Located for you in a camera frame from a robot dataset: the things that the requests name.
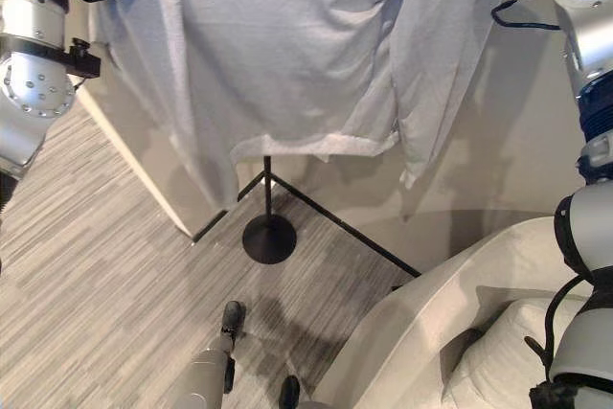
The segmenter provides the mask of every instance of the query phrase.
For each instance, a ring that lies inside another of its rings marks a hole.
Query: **stand pole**
[[[285,261],[296,247],[296,231],[283,216],[272,212],[272,161],[264,157],[265,213],[252,219],[242,233],[242,246],[256,262],[274,264]]]
[[[270,173],[272,171],[272,160],[269,156],[264,157],[264,187],[266,191],[266,220],[270,224],[272,220],[272,184]]]

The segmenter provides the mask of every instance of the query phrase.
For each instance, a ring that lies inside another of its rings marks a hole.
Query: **silver robot arm segment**
[[[67,74],[100,75],[87,42],[74,38],[64,52],[67,13],[68,0],[0,0],[0,212],[49,127],[73,104]]]
[[[613,0],[554,0],[586,145],[586,186],[556,211],[566,263],[594,291],[565,331],[533,408],[613,407]]]

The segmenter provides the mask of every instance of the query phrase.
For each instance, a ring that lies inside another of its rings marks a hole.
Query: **white chair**
[[[483,239],[375,306],[313,400],[334,409],[450,407],[443,404],[443,393],[465,332],[486,328],[512,301],[551,299],[574,276],[557,248],[550,217]],[[582,300],[590,292],[583,283],[573,294]],[[547,301],[541,304],[546,307]]]

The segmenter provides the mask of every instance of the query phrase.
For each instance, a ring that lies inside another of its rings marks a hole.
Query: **white shirt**
[[[451,127],[499,0],[110,0],[92,9],[212,203],[246,156],[378,155],[410,187]]]

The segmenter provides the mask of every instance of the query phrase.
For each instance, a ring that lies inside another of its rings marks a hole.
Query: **striped carpet floor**
[[[312,391],[360,319],[409,275],[275,188],[298,232],[281,264],[244,254],[257,187],[194,245],[80,107],[53,129],[0,231],[0,407],[157,408],[243,301],[224,409],[276,408],[296,374]]]

